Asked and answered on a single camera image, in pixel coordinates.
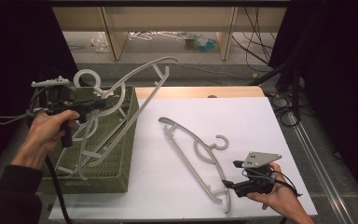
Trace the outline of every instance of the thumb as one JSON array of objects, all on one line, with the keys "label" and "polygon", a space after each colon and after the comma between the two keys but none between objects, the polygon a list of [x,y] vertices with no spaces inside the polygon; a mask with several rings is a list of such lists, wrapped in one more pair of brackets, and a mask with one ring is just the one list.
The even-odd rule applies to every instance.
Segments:
[{"label": "thumb", "polygon": [[259,202],[259,203],[263,203],[265,201],[265,196],[263,194],[257,193],[257,192],[252,192],[252,193],[248,193],[246,195],[246,197],[250,200]]},{"label": "thumb", "polygon": [[57,119],[59,119],[61,122],[64,122],[68,119],[78,119],[80,115],[75,112],[74,110],[65,110],[61,112],[60,114],[55,115]]}]

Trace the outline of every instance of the human hand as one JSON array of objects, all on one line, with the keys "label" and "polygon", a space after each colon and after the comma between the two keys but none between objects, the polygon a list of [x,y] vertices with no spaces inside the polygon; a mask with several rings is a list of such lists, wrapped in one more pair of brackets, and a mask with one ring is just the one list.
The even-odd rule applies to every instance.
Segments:
[{"label": "human hand", "polygon": [[[270,162],[269,165],[274,171],[281,173],[281,166],[275,162]],[[285,182],[286,180],[279,173],[276,173],[276,179]],[[312,219],[307,215],[297,196],[291,189],[284,185],[276,183],[272,192],[269,194],[259,194],[256,192],[248,193],[247,198],[260,202],[263,204],[263,210],[268,207],[275,210],[284,217],[290,218],[296,223],[313,223]]]},{"label": "human hand", "polygon": [[80,115],[73,110],[65,110],[53,116],[49,116],[45,111],[37,113],[24,143],[11,164],[41,170],[48,153],[65,135],[65,131],[60,130],[61,125],[68,120],[68,124],[73,126],[75,119],[79,117]]}]

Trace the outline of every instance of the green woven basket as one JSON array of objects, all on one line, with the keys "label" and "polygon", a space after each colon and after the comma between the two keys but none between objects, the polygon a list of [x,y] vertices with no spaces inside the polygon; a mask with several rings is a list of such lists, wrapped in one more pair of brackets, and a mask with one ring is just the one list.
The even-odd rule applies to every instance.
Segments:
[{"label": "green woven basket", "polygon": [[[126,122],[109,138],[104,144],[109,146],[117,137],[118,133],[127,125],[128,121],[133,117],[138,110],[138,101],[136,98],[135,88],[133,86],[126,87],[126,96],[122,109],[127,114]],[[95,93],[93,88],[73,88],[72,95],[74,100],[89,100],[94,98],[100,98]],[[108,106],[113,107],[121,95],[121,89],[115,90],[112,96],[108,97]],[[116,112],[100,117],[98,120],[98,129],[95,134],[92,135],[87,141],[86,150],[92,151],[96,148],[102,140],[114,130],[117,125],[122,121],[123,116],[117,110]],[[89,167],[90,162],[96,161],[92,158],[83,167],[83,174],[87,180],[82,180],[78,173],[74,176],[68,176],[68,173],[61,170],[57,170],[57,176],[60,180],[62,192],[64,194],[78,194],[78,193],[122,193],[127,192],[130,178],[131,168],[131,155],[133,139],[135,135],[134,122],[127,130],[126,134],[116,144],[115,148],[109,153],[104,161],[95,167]],[[79,151],[81,142],[75,142],[65,152],[60,165],[71,170],[74,170],[78,163]],[[53,165],[56,164],[63,148],[57,146],[57,148],[49,154]],[[44,177],[39,186],[40,192],[55,193],[55,188],[51,179],[48,168],[44,168]]]}]

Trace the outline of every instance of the white table surface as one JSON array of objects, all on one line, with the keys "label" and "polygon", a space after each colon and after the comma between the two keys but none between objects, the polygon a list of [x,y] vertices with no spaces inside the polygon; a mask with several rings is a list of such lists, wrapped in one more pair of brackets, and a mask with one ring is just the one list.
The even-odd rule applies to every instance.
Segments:
[{"label": "white table surface", "polygon": [[[229,191],[232,208],[214,203],[187,168],[163,132],[160,117],[172,119],[207,145],[222,145],[217,134],[229,141],[226,150],[214,150],[227,180],[247,180],[233,161],[244,161],[250,151],[281,154],[277,163],[296,185],[299,200],[310,216],[317,215],[309,193],[284,140],[268,98],[153,99],[137,120],[129,191],[117,194],[64,195],[69,217],[78,221],[183,221],[233,220],[276,217],[261,203],[238,198]],[[194,153],[193,139],[175,130],[174,138],[211,189],[224,187],[214,165]],[[63,220],[58,200],[49,219]]]}]

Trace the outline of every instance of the black sleeve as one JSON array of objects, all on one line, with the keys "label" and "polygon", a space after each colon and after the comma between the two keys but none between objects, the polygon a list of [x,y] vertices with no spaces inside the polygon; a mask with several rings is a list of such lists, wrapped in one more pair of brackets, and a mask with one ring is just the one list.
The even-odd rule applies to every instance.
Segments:
[{"label": "black sleeve", "polygon": [[43,173],[8,165],[0,179],[0,223],[38,223],[42,209],[35,195]]}]

